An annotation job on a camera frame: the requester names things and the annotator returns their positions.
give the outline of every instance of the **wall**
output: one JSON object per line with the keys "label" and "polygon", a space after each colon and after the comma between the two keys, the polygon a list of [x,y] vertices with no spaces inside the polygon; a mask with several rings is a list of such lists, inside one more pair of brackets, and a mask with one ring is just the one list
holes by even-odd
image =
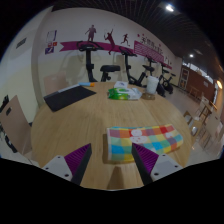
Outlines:
{"label": "wall", "polygon": [[[9,100],[17,95],[28,122],[33,121],[39,108],[31,71],[33,40],[40,22],[48,11],[49,9],[40,12],[19,31],[0,63],[0,102],[5,95],[9,96]],[[26,42],[16,49],[17,43],[24,38]]]}
{"label": "wall", "polygon": [[222,89],[218,88],[217,97],[216,97],[216,107],[217,107],[217,114],[218,116],[221,116],[222,109],[224,106],[224,82],[222,79],[219,79],[219,81],[222,84]]}
{"label": "wall", "polygon": [[190,68],[186,66],[182,66],[182,68],[189,71],[188,81],[186,90],[190,92],[191,86],[195,87],[199,90],[198,96],[201,96],[202,92],[204,93],[204,96],[213,102],[214,94],[215,94],[215,84],[212,84],[209,82],[205,77],[199,75],[197,72],[191,70]]}
{"label": "wall", "polygon": [[[80,40],[87,41],[88,33],[85,35],[85,32],[88,31],[91,25],[94,25],[96,28],[96,33],[94,34],[93,39],[93,41],[96,42],[109,44],[109,41],[104,39],[104,34],[107,36],[107,33],[111,32],[113,29],[112,36],[116,45],[134,49],[134,42],[140,42],[144,37],[153,42],[155,46],[160,46],[160,49],[162,49],[163,52],[164,62],[169,64],[172,67],[171,72],[177,75],[177,77],[172,80],[172,83],[176,85],[178,84],[182,59],[175,57],[173,53],[152,33],[135,22],[111,12],[98,9],[71,8],[51,12],[47,16],[41,30],[37,33],[39,38],[35,40],[35,45],[38,46],[38,49],[33,53],[38,55],[38,75],[42,96],[46,95],[44,77],[59,71],[66,71],[67,81],[70,85],[77,82],[88,81],[85,66],[85,52],[80,52],[78,50],[61,51],[63,49],[61,43]],[[57,30],[55,40],[57,46],[54,47],[54,53],[45,54],[47,34],[52,30]],[[124,34],[128,34],[128,44],[130,46],[127,46],[126,42],[121,44],[124,40]],[[120,65],[121,71],[111,74],[111,81],[127,81],[124,56],[121,55],[120,52],[112,51],[111,55],[108,54],[108,51],[92,52],[92,63],[95,65],[93,73],[97,80],[101,79],[101,66],[112,64]],[[138,57],[129,57],[129,64],[132,66],[130,70],[131,75],[138,78],[144,71],[142,65],[148,65],[148,61],[143,56],[138,55]],[[155,67],[154,76],[159,76],[161,74],[160,64],[153,64],[153,67]]]}

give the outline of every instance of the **black bag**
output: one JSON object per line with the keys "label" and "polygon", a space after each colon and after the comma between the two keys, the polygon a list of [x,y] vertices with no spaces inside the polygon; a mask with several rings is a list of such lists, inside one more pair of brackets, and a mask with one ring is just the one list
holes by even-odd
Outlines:
{"label": "black bag", "polygon": [[12,149],[13,153],[17,153],[16,148],[15,148],[14,145],[9,141],[9,138],[8,138],[7,135],[5,136],[5,142],[6,142],[6,144],[8,145],[8,147]]}
{"label": "black bag", "polygon": [[2,102],[2,105],[0,107],[0,113],[2,112],[2,110],[4,109],[4,107],[7,105],[7,103],[9,102],[9,97],[8,95],[4,97],[4,100]]}

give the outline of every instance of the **poster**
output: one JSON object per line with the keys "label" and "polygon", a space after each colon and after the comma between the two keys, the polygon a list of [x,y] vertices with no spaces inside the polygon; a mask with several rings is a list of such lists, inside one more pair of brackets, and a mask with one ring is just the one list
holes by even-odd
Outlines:
{"label": "poster", "polygon": [[48,34],[47,34],[47,40],[46,40],[46,42],[47,43],[50,43],[50,42],[55,41],[55,39],[56,39],[56,33],[57,33],[57,30],[49,31]]}

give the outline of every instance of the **wall mural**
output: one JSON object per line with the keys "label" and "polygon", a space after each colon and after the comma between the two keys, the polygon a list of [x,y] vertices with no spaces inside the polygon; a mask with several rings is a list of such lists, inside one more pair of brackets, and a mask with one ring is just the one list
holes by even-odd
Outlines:
{"label": "wall mural", "polygon": [[125,35],[123,35],[123,37],[124,37],[124,41],[121,42],[121,44],[123,44],[124,42],[127,42],[127,45],[128,45],[128,40],[127,40],[128,34],[126,33]]}
{"label": "wall mural", "polygon": [[113,40],[113,37],[112,37],[112,33],[113,33],[113,29],[110,33],[107,33],[107,37],[105,37],[105,34],[104,34],[104,39],[105,40],[109,40],[110,41],[110,44],[111,44],[111,49],[110,51],[108,52],[109,55],[110,55],[110,52],[114,49],[115,47],[115,43],[114,43],[114,40]]}
{"label": "wall mural", "polygon": [[[104,29],[104,40],[107,42],[110,42],[110,43],[96,42],[101,47],[103,47],[105,51],[108,51],[109,55],[111,55],[112,51],[120,52],[120,49],[119,49],[120,46],[116,45],[114,42],[114,38],[113,38],[114,28],[115,28],[115,25],[111,29],[110,32],[108,32],[107,29]],[[85,32],[85,35],[87,33],[88,33],[88,40],[83,41],[83,44],[87,44],[89,41],[94,40],[94,34],[97,33],[94,25],[91,25],[91,27]],[[52,31],[48,32],[48,36],[47,36],[48,40],[49,40],[49,36],[51,36],[50,39],[55,40],[56,32],[52,32]],[[128,47],[130,47],[130,44],[128,43],[128,34],[127,33],[122,36],[122,39],[123,39],[123,42],[121,42],[120,44],[122,44],[122,45],[126,44]],[[78,50],[77,46],[76,46],[77,42],[78,41],[60,42],[60,44],[63,46],[63,48],[60,50],[60,52],[61,51],[69,51],[69,50]],[[57,45],[57,42],[54,42],[54,43],[52,43],[52,46],[48,46],[45,49],[45,54],[54,53],[54,46],[56,46],[56,45]],[[163,62],[166,64],[167,68],[172,69],[172,67],[170,66],[170,65],[172,65],[172,62],[169,60],[169,58],[166,57],[164,60],[161,44],[156,46],[156,44],[152,40],[150,40],[147,36],[145,36],[144,33],[141,35],[137,34],[137,40],[134,41],[134,49],[130,49],[130,48],[128,48],[128,49],[131,52],[141,55],[143,57],[149,56],[157,62]]]}
{"label": "wall mural", "polygon": [[94,25],[92,25],[92,27],[89,28],[89,30],[86,31],[85,34],[87,34],[89,32],[89,36],[88,36],[88,41],[93,41],[94,38],[94,33],[96,33],[96,29],[94,28]]}

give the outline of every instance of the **white wall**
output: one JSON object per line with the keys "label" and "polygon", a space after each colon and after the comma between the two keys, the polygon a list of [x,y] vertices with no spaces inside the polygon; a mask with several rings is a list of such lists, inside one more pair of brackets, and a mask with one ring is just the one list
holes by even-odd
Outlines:
{"label": "white wall", "polygon": [[[128,34],[131,49],[134,49],[135,40],[141,41],[137,35],[142,35],[143,33],[151,41],[154,41],[156,46],[161,44],[164,59],[167,57],[169,61],[172,61],[171,66],[173,68],[171,72],[177,75],[172,82],[178,85],[182,59],[175,57],[163,42],[152,33],[137,23],[111,12],[98,9],[71,8],[51,12],[43,24],[41,34],[38,33],[40,38],[36,40],[36,46],[39,47],[36,49],[35,54],[38,55],[38,74],[43,96],[46,95],[44,77],[59,71],[66,71],[67,80],[70,85],[81,81],[88,81],[85,67],[85,52],[78,50],[60,52],[63,48],[60,42],[87,41],[88,34],[85,35],[85,32],[91,25],[94,25],[96,28],[97,33],[94,35],[94,41],[96,42],[109,43],[109,41],[104,40],[104,33],[110,32],[113,28],[112,36],[116,45],[127,46],[126,43],[120,44],[123,41],[123,35],[126,33]],[[54,47],[54,53],[45,55],[46,37],[47,33],[51,30],[57,30],[55,40],[57,41],[57,46]],[[111,74],[111,81],[127,81],[124,56],[120,52],[112,52],[111,55],[107,51],[92,52],[92,63],[95,65],[93,73],[97,80],[101,79],[102,72],[100,72],[100,68],[102,65],[116,64],[121,66],[121,72]],[[132,66],[130,70],[131,75],[138,78],[144,71],[142,65],[148,65],[148,62],[144,57],[138,55],[138,57],[129,57],[129,64]],[[154,67],[156,68],[154,76],[159,76],[161,74],[161,66],[157,64]]]}
{"label": "white wall", "polygon": [[[0,102],[5,95],[9,100],[18,96],[28,122],[32,122],[38,110],[31,72],[33,40],[40,22],[49,9],[45,9],[31,19],[14,37],[0,63]],[[26,42],[16,49],[22,39]]]}

